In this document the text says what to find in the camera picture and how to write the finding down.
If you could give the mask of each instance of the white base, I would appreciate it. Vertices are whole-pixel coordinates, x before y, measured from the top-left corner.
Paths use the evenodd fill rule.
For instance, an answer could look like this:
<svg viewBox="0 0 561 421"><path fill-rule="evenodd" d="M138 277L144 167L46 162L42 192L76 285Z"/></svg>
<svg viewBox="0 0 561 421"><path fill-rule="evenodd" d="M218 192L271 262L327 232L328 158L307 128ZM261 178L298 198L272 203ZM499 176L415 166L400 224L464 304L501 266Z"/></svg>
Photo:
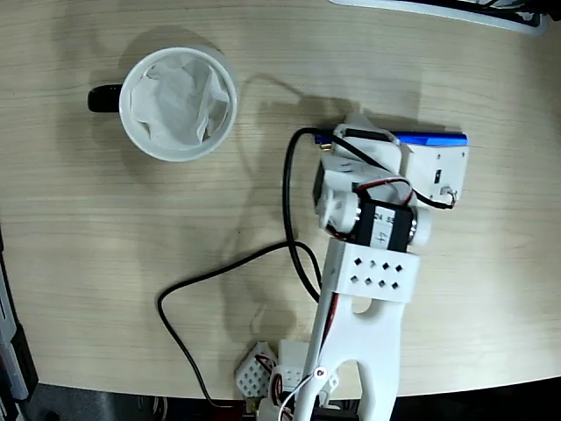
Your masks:
<svg viewBox="0 0 561 421"><path fill-rule="evenodd" d="M412 11L414 13L422 13L424 15L439 16L441 18L452 18L474 22L476 24L494 26L497 28L508 29L527 33L531 35L540 35L547 29L547 17L540 17L540 25L538 27L519 24L510 20L497 18L495 16L482 15L470 11L459 11L448 7L432 6L430 4L420 4L414 2L403 2L396 0L330 0L334 4L342 4L347 6L375 7L378 9L386 9L389 11Z"/></svg>

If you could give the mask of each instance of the black mug handle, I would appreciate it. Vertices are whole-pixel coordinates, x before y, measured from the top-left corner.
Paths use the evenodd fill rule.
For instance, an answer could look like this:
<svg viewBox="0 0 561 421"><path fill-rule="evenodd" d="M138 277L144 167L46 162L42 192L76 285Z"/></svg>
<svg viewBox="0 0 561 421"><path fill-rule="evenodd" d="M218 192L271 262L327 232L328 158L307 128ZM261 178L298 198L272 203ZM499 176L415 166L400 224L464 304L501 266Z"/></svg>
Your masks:
<svg viewBox="0 0 561 421"><path fill-rule="evenodd" d="M119 112L119 95L123 85L103 85L88 93L88 109L93 112Z"/></svg>

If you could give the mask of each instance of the robotic arm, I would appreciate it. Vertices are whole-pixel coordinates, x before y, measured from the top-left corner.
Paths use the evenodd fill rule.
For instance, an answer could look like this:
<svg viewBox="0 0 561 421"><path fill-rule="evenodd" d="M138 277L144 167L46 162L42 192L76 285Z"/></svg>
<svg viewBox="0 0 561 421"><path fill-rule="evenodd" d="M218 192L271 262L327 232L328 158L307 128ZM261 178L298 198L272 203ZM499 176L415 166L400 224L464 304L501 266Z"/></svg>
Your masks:
<svg viewBox="0 0 561 421"><path fill-rule="evenodd" d="M330 383L348 360L358 363L361 421L387 421L397 397L401 319L413 296L420 263L417 255L408 253L408 246L423 246L431 227L429 209L418 203L411 181L400 171L418 175L419 162L411 153L404 162L406 149L398 138L373 127L364 116L351 114L335 134L380 165L368 165L337 145L321 159L313 195L320 226L331 239L311 341L299 381L292 384L291 371L283 367L287 363L281 343L280 365L273 370L269 397L261 401L259 421L331 419L334 414L325 415L317 408L328 404ZM466 157L466 149L454 153ZM417 156L425 161L427 155ZM449 196L453 205L463 176L447 185L438 169L430 197ZM366 311L353 311L357 296L371 300ZM279 376L287 386L282 391L290 392L282 401L275 397Z"/></svg>

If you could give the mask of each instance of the plastic bracket with holes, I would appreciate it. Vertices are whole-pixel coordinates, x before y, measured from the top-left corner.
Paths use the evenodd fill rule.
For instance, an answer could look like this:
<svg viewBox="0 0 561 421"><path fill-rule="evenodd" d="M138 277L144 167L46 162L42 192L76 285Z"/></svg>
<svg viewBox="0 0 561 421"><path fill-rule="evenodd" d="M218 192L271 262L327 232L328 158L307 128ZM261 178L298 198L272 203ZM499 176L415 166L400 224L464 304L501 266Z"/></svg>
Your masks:
<svg viewBox="0 0 561 421"><path fill-rule="evenodd" d="M313 378L300 391L294 421L310 420L317 393L329 373L348 360L359 367L361 421L388 420L399 383L401 319L415 289L419 257L330 239L323 287L304 373L324 367L328 375ZM327 335L334 294L337 307ZM355 296L372 298L369 308L354 313Z"/></svg>

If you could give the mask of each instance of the white wire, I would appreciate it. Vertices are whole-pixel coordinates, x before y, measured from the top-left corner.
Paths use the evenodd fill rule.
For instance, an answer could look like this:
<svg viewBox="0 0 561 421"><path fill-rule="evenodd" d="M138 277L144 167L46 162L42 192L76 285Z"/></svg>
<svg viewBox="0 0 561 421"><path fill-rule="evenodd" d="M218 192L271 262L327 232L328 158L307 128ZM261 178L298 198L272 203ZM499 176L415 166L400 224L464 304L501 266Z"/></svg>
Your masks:
<svg viewBox="0 0 561 421"><path fill-rule="evenodd" d="M282 421L282 412L284 412L284 408L287 406L288 401L290 401L290 399L292 399L292 396L296 395L296 393L298 393L298 390L300 390L301 388L304 387L304 385L309 382L310 380L312 380L313 375L307 375L306 377L304 377L300 383L298 383L298 385L295 387L295 389L290 392L287 396L287 398L280 404L280 408L279 408L279 417L277 418L277 421Z"/></svg>

